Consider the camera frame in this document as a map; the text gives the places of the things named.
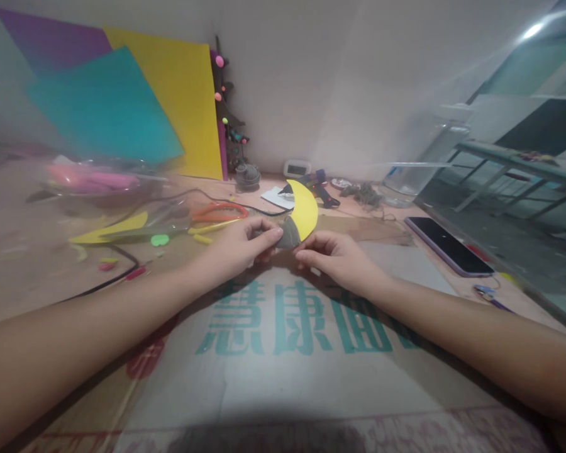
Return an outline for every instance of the smartphone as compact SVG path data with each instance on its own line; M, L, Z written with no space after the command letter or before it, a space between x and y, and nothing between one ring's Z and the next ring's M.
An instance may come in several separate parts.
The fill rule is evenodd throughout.
M407 217L405 223L462 277L489 277L495 270L429 217Z

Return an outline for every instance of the purple foam sheet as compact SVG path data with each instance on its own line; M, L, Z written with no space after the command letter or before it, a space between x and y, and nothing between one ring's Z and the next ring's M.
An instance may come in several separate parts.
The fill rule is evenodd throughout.
M100 28L2 8L0 19L38 77L73 69L112 51Z

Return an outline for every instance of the yellow foam sheet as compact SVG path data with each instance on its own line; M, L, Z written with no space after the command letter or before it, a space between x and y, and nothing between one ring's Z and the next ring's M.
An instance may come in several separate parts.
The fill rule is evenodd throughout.
M102 237L105 234L119 233L122 231L136 230L137 228L142 228L147 222L148 214L147 212L142 212L139 215L131 217L127 220L116 223L115 225L107 226L106 228L101 228L100 230L94 230L93 232L86 233L85 235L76 236L71 238L69 242L71 243L106 243L111 242L111 239Z
M288 179L287 182L294 191L294 211L291 218L296 224L297 232L300 233L300 240L306 239L316 227L319 217L319 206L316 204L314 195L301 182Z
M209 46L116 28L105 33L114 49L130 49L182 143L185 155L172 167L187 176L222 179Z

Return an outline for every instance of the teal foam sheet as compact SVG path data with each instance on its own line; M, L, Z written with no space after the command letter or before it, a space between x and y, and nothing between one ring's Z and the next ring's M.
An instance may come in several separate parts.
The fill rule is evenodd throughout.
M82 159L107 155L157 165L184 154L127 47L41 79L28 95Z

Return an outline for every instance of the green foam piece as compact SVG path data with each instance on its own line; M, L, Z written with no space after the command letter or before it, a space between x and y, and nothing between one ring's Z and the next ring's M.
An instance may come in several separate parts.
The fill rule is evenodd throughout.
M170 237L168 235L155 235L151 237L151 244L154 247L166 245L168 242L170 242Z

